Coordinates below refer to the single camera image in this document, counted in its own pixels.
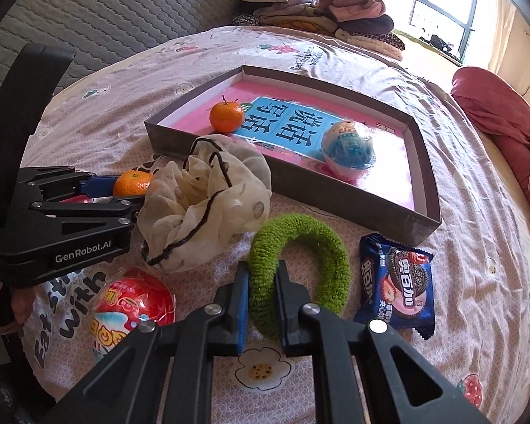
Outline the person's hand at gripper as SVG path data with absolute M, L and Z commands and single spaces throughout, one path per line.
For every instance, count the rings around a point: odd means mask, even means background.
M 33 288 L 12 289 L 0 281 L 0 336 L 19 331 L 33 311 Z

